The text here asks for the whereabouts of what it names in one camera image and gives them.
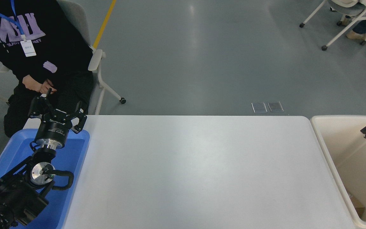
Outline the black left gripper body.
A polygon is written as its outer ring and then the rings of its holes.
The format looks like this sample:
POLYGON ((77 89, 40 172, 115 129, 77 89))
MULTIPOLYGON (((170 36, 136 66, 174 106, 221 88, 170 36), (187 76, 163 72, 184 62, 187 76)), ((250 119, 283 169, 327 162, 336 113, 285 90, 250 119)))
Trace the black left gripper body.
POLYGON ((69 130, 72 127, 70 116, 61 111, 53 110, 41 117, 35 142, 40 147, 61 149, 65 146, 69 130))

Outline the person's left hand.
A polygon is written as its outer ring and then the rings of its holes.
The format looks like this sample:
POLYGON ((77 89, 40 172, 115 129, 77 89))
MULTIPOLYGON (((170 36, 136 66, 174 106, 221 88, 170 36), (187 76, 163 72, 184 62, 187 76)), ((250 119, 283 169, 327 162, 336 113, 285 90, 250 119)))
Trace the person's left hand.
POLYGON ((46 79, 44 81, 44 83, 42 83, 42 86, 41 86, 39 92, 41 94, 48 94, 48 91, 51 90, 51 93, 53 94, 53 93, 57 92, 57 90, 53 86, 54 86, 54 84, 52 83, 52 81, 49 79, 46 79))

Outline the person's right hand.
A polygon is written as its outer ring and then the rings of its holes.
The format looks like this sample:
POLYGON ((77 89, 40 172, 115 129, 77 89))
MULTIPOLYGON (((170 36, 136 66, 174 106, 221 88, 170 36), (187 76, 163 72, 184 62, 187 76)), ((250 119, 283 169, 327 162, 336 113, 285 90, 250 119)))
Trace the person's right hand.
POLYGON ((24 84, 24 86, 27 89, 33 90, 33 91, 36 91, 36 92, 39 92, 39 90, 42 86, 41 83, 34 80, 30 75, 27 75, 22 79, 22 84, 24 84))

